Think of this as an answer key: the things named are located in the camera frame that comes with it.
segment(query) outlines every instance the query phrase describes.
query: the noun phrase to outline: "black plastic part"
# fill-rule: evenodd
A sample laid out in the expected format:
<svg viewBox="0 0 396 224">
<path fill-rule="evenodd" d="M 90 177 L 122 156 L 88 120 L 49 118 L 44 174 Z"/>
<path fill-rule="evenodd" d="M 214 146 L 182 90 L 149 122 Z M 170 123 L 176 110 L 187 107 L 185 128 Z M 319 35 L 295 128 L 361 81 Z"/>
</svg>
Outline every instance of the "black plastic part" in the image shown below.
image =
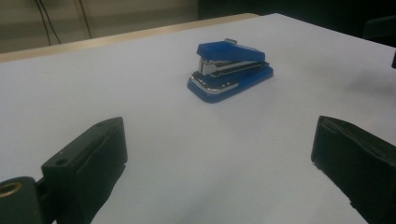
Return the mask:
<svg viewBox="0 0 396 224">
<path fill-rule="evenodd" d="M 54 192 L 59 224 L 90 223 L 110 196 L 127 162 L 122 118 L 92 126 L 46 161 L 46 186 Z"/>
<path fill-rule="evenodd" d="M 340 119 L 319 117 L 315 165 L 370 224 L 396 223 L 396 147 Z"/>
<path fill-rule="evenodd" d="M 0 183 L 1 224 L 89 224 L 128 161 L 122 118 L 95 124 L 42 165 Z"/>
<path fill-rule="evenodd" d="M 1 183 L 0 223 L 46 223 L 33 178 L 17 177 Z"/>
</svg>

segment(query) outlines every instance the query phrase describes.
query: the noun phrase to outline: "wooden table edge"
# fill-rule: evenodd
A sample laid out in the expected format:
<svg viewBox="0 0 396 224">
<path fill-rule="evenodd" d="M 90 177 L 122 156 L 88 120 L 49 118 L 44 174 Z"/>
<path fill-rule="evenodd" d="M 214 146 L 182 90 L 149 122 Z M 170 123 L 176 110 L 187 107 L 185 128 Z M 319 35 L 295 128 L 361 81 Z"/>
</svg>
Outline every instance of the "wooden table edge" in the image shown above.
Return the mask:
<svg viewBox="0 0 396 224">
<path fill-rule="evenodd" d="M 169 34 L 177 31 L 189 30 L 194 28 L 206 27 L 211 25 L 217 25 L 232 21 L 242 21 L 259 17 L 259 15 L 252 13 L 244 13 L 227 17 L 220 17 L 215 19 L 203 20 L 203 21 L 191 21 L 176 25 L 169 25 L 164 27 L 152 28 L 142 31 L 135 31 L 131 33 L 121 35 L 111 35 L 105 37 L 99 37 L 95 39 L 81 40 L 72 43 L 66 43 L 62 45 L 48 46 L 37 49 L 25 49 L 19 51 L 13 51 L 8 53 L 0 54 L 0 63 L 10 62 L 21 59 L 33 58 L 38 56 L 46 56 L 51 54 L 75 51 L 80 49 L 90 49 L 100 46 L 110 45 L 113 43 L 119 43 L 127 40 L 139 39 L 154 35 Z"/>
</svg>

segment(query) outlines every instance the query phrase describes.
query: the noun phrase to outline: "screw hole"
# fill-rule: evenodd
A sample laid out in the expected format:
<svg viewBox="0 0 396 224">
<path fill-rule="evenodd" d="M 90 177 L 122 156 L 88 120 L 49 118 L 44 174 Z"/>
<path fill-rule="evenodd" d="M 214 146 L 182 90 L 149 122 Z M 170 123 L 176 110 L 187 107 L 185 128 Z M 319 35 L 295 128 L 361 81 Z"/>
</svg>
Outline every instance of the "screw hole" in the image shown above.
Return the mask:
<svg viewBox="0 0 396 224">
<path fill-rule="evenodd" d="M 21 182 L 9 183 L 4 186 L 0 186 L 0 198 L 7 197 L 22 188 L 23 184 Z"/>
<path fill-rule="evenodd" d="M 56 161 L 56 164 L 57 164 L 57 165 L 63 165 L 63 164 L 65 164 L 65 163 L 67 163 L 67 159 L 61 159 L 61 160 L 59 160 L 59 161 Z"/>
</svg>

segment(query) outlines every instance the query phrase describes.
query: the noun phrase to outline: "cable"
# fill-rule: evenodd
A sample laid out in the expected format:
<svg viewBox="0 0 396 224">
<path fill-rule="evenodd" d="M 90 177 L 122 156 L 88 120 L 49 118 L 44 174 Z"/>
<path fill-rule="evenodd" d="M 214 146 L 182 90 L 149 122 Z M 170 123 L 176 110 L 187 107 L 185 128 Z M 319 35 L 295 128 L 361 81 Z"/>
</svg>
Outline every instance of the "cable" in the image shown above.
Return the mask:
<svg viewBox="0 0 396 224">
<path fill-rule="evenodd" d="M 52 22 L 50 21 L 50 16 L 49 16 L 49 13 L 48 13 L 47 10 L 46 10 L 46 7 L 44 7 L 44 4 L 43 4 L 43 2 L 42 2 L 41 0 L 38 0 L 38 2 L 41 4 L 41 6 L 42 6 L 43 9 L 44 9 L 44 12 L 46 13 L 47 20 L 49 21 L 49 27 L 50 27 L 50 29 L 51 29 L 52 32 L 55 34 L 55 37 L 56 37 L 56 39 L 58 40 L 58 43 L 59 43 L 59 44 L 62 44 L 62 43 L 61 43 L 61 40 L 59 39 L 58 35 L 56 35 L 56 32 L 55 32 L 55 30 L 53 29 Z"/>
<path fill-rule="evenodd" d="M 37 4 L 38 11 L 40 12 L 41 20 L 43 21 L 44 28 L 46 29 L 47 39 L 48 39 L 48 41 L 49 41 L 49 45 L 51 46 L 51 43 L 50 43 L 50 34 L 49 34 L 49 30 L 47 29 L 46 21 L 44 20 L 43 12 L 41 11 L 41 7 L 40 7 L 40 5 L 38 4 L 37 0 L 35 0 L 35 3 Z"/>
<path fill-rule="evenodd" d="M 90 37 L 90 39 L 92 39 L 92 33 L 91 33 L 90 25 L 88 24 L 87 14 L 85 13 L 84 4 L 82 4 L 81 0 L 79 0 L 79 6 L 81 7 L 82 16 L 84 17 L 85 26 L 87 27 L 88 36 Z"/>
</svg>

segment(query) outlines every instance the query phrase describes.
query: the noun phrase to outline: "stapler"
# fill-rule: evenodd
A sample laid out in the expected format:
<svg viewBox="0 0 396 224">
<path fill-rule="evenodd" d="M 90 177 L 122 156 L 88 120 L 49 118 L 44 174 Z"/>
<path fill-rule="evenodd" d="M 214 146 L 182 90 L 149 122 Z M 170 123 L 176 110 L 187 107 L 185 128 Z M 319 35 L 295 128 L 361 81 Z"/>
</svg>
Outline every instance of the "stapler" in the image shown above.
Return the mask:
<svg viewBox="0 0 396 224">
<path fill-rule="evenodd" d="M 198 46 L 201 56 L 188 88 L 208 103 L 216 103 L 244 91 L 271 77 L 274 73 L 265 54 L 237 45 L 235 40 L 205 43 Z"/>
</svg>

